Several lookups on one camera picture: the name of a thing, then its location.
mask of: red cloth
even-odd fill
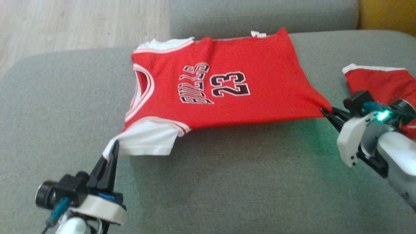
[[[323,117],[321,107],[332,109],[306,79],[285,29],[138,49],[131,58],[141,97],[133,98],[123,131],[145,117],[197,129]]]
[[[352,94],[368,90],[377,102],[390,105],[404,99],[416,107],[416,80],[403,68],[368,67],[351,64],[343,69]],[[408,137],[416,138],[416,121],[402,130]]]

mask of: wooden floor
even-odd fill
[[[168,0],[0,0],[0,79],[45,52],[169,39]]]

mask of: yellow object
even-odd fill
[[[416,0],[361,0],[359,29],[386,29],[416,36]]]

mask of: bulls jersey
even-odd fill
[[[350,64],[342,72],[352,94],[368,90],[377,102],[390,105],[397,99],[404,99],[416,107],[416,80],[404,68]],[[408,137],[416,138],[416,121],[402,130]]]
[[[152,41],[131,56],[136,93],[114,140],[124,154],[169,154],[204,127],[322,117],[327,100],[306,79],[285,29],[266,38]]]

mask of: gray fabric surface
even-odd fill
[[[341,69],[406,67],[415,38],[389,31],[290,35],[306,76],[341,107]],[[134,47],[38,55],[0,81],[1,233],[40,233],[38,185],[90,172],[124,125]],[[415,233],[416,215],[364,163],[339,158],[325,119],[198,130],[170,156],[123,156],[128,222],[110,233]]]
[[[251,30],[275,33],[352,30],[358,24],[357,0],[175,0],[170,4],[173,38],[249,36]]]

